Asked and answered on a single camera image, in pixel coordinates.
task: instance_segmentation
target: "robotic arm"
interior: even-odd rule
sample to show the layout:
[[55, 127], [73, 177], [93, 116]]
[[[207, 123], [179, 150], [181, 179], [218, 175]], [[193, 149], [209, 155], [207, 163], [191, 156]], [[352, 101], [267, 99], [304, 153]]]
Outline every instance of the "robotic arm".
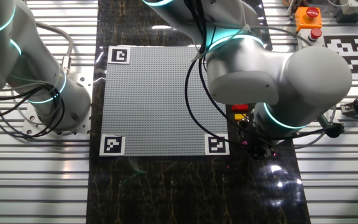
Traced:
[[[172, 27], [201, 42], [183, 0], [144, 1]], [[206, 55], [209, 91], [227, 105], [257, 103], [252, 112], [254, 132], [274, 138], [289, 136], [316, 118], [324, 120], [322, 114], [347, 95], [351, 71], [336, 52], [324, 47], [295, 53], [265, 50], [259, 33], [238, 33], [245, 25], [259, 26], [248, 4], [241, 0], [201, 2], [206, 43], [211, 43]]]
[[[14, 88], [36, 81], [56, 83], [65, 103], [64, 118], [57, 130], [70, 129], [86, 116], [91, 104], [88, 92], [70, 79], [41, 41], [30, 9], [21, 0], [0, 0], [0, 90], [6, 83]], [[17, 92], [33, 88], [21, 88]], [[44, 117], [55, 111], [50, 93], [42, 90], [29, 98], [29, 102], [42, 122], [49, 122]]]

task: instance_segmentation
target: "table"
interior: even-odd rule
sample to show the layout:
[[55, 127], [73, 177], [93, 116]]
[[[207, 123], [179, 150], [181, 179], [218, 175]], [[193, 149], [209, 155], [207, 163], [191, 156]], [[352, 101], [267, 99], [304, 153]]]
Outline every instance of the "table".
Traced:
[[192, 44], [156, 25], [168, 24], [142, 1], [99, 1], [87, 223], [310, 223], [295, 150], [262, 162], [233, 146], [228, 157], [99, 157], [108, 46]]

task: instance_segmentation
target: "red button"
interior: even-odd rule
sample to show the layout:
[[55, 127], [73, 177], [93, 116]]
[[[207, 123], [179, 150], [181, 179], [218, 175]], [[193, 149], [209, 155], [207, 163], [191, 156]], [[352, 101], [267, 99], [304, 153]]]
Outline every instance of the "red button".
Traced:
[[310, 31], [310, 36], [313, 39], [317, 39], [317, 38], [321, 37], [322, 34], [323, 34], [323, 32], [319, 28], [314, 28]]
[[231, 110], [233, 112], [248, 112], [248, 105], [233, 105]]
[[309, 7], [307, 10], [306, 10], [306, 15], [308, 16], [309, 19], [314, 19], [316, 17], [318, 17], [318, 10], [317, 8], [315, 7]]

